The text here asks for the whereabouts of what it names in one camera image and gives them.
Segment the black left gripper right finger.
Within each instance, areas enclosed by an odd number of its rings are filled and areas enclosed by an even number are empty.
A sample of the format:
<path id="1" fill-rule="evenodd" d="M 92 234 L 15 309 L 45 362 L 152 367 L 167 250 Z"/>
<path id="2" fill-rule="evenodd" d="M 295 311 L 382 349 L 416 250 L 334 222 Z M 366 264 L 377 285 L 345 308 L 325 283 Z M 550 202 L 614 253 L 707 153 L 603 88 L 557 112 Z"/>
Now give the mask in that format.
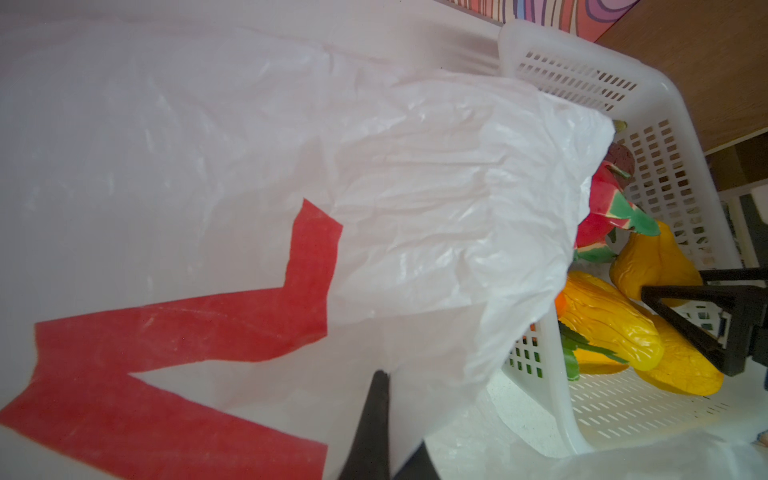
<path id="1" fill-rule="evenodd" d="M 409 460 L 394 475 L 393 480 L 440 480 L 425 442 L 420 444 Z"/>

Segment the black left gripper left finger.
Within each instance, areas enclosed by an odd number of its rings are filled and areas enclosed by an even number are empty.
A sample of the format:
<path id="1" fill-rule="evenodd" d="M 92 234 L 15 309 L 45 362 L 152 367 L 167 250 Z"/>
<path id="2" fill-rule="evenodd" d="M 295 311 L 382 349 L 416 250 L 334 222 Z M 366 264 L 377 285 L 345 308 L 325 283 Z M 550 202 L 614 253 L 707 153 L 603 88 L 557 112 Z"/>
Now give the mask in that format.
<path id="1" fill-rule="evenodd" d="M 386 372 L 378 370 L 372 377 L 339 480 L 390 478 L 389 409 L 390 377 Z"/>

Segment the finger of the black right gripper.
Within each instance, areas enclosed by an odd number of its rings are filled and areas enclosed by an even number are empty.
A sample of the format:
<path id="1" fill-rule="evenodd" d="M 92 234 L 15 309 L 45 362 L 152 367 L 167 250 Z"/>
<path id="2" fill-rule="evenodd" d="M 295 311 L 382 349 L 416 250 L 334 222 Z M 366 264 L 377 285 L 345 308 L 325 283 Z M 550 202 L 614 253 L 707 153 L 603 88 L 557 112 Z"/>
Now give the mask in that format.
<path id="1" fill-rule="evenodd" d="M 645 286 L 642 301 L 668 321 L 721 373 L 736 376 L 748 360 L 767 365 L 767 290 L 758 286 Z M 665 304 L 668 299 L 708 302 L 730 314 L 726 339 L 716 337 Z"/>
<path id="2" fill-rule="evenodd" d="M 768 279 L 766 267 L 702 270 L 700 276 L 705 283 L 712 282 L 763 282 Z"/>

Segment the white plastic grocery bag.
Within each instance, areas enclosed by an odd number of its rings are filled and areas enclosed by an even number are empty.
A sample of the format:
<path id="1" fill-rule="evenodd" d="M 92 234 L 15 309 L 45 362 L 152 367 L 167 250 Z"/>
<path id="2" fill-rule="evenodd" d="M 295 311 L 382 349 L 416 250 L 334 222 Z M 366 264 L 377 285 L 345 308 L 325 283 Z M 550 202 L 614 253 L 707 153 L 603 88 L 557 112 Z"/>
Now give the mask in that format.
<path id="1" fill-rule="evenodd" d="M 474 407 L 553 306 L 614 127 L 251 29 L 1 19 L 1 475 L 763 479 L 695 429 L 554 460 Z"/>

